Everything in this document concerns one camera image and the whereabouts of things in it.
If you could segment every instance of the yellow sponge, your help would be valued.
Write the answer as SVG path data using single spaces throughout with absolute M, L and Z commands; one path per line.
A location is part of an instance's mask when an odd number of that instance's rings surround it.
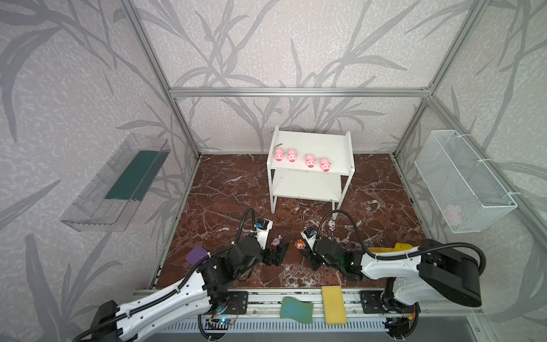
M 346 309 L 340 286 L 323 286 L 323 307 L 327 324 L 347 324 Z

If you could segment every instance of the black mounting plate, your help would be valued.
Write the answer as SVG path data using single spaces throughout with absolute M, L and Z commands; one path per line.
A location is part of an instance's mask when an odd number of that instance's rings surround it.
M 360 291 L 359 298 L 364 314 L 380 314 L 386 312 L 382 306 L 383 290 Z
M 226 310 L 222 313 L 223 315 L 244 315 L 247 313 L 247 302 L 249 299 L 249 293 L 247 291 L 228 291 L 230 295 L 229 301 L 232 302 L 228 304 Z M 207 314 L 213 314 L 216 308 L 211 308 Z

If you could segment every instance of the white wire mesh basket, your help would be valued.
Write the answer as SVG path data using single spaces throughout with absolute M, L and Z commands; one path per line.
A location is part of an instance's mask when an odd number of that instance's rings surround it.
M 454 233 L 482 231 L 517 207 L 455 130 L 432 131 L 414 164 Z

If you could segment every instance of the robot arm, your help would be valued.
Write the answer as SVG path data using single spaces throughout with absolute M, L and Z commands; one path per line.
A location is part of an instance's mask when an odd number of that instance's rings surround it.
M 184 279 L 130 303 L 117 305 L 112 300 L 104 303 L 97 310 L 91 328 L 73 341 L 89 334 L 92 341 L 142 341 L 186 317 L 211 310 L 222 313 L 230 301 L 228 289 L 237 279 L 260 262 L 268 266 L 281 264 L 288 244 L 275 250 L 266 247 L 272 226 L 271 220 L 259 218 L 252 236 L 241 242 L 236 239 L 230 248 L 202 258 Z
M 347 215 L 356 229 L 353 218 L 346 212 L 333 212 Z M 382 295 L 386 304 L 384 311 L 401 312 L 420 300 L 445 298 L 464 306 L 481 305 L 479 276 L 485 267 L 485 257 L 474 245 L 464 242 L 441 244 L 425 239 L 420 247 L 405 250 L 374 252 L 373 248 L 371 251 L 362 244 L 364 252 L 348 252 L 335 241 L 319 237 L 319 230 L 309 227 L 301 233 L 307 242 L 305 254 L 312 269 L 326 265 L 339 271 L 346 280 L 355 282 L 388 278 Z M 475 250 L 480 264 L 455 247 Z

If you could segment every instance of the brown marble surface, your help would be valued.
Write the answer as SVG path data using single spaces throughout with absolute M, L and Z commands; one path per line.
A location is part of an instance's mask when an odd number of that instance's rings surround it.
M 273 221 L 268 245 L 277 235 L 282 235 L 284 241 L 290 241 L 290 246 L 281 266 L 259 264 L 248 281 L 236 281 L 234 287 L 383 287 L 384 280 L 346 282 L 339 273 L 324 266 L 316 272 L 309 268 L 294 242 L 307 224 L 319 223 L 331 210 L 331 203 L 278 198 L 272 215 L 266 157 L 202 157 L 157 287 L 163 288 L 186 275 L 190 264 L 185 258 L 194 246 L 201 245 L 211 252 L 228 247 L 248 206 L 255 208 L 257 217 Z M 354 159 L 356 171 L 342 209 L 357 222 L 364 243 L 369 247 L 393 247 L 396 242 L 419 245 L 425 236 L 389 155 L 356 154 Z M 250 231 L 251 224 L 247 223 L 243 232 Z M 343 215 L 336 220 L 334 238 L 346 250 L 360 249 L 351 223 Z

